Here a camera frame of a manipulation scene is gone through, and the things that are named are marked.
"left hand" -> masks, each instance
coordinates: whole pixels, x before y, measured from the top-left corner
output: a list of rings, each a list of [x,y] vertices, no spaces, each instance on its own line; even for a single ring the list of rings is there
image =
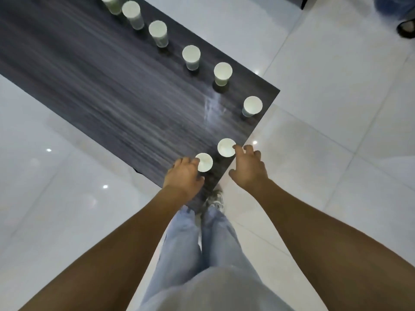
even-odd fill
[[[199,158],[190,161],[189,157],[179,158],[173,168],[167,171],[163,188],[170,187],[184,194],[185,203],[200,191],[205,183],[204,177],[198,177]]]

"right hand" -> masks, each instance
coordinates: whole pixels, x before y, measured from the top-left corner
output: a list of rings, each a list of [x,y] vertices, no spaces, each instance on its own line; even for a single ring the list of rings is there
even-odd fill
[[[236,154],[236,170],[231,169],[229,176],[237,185],[250,192],[256,184],[268,178],[265,164],[261,161],[261,152],[254,151],[252,145],[245,145],[244,148],[234,145],[233,148]]]

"light blue jeans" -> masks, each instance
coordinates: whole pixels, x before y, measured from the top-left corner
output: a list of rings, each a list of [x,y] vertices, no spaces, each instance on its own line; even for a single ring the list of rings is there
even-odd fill
[[[174,215],[142,303],[164,289],[183,285],[210,266],[233,266],[261,281],[224,214],[210,206],[202,217],[201,226],[202,250],[194,211],[183,206]]]

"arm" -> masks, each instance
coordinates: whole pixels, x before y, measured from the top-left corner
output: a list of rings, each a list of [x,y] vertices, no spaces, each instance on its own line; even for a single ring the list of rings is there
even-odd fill
[[[21,311],[125,310],[174,214],[201,189],[199,159],[178,159],[163,189],[37,293]]]
[[[262,206],[330,311],[415,310],[415,267],[278,187],[251,145],[235,150],[231,178]]]

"forearm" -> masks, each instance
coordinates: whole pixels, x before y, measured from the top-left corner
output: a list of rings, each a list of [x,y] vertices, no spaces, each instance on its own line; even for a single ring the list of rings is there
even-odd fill
[[[415,268],[401,257],[271,180],[250,193],[329,310],[415,309]]]
[[[185,201],[162,189],[79,257],[22,310],[125,310],[171,218]]]

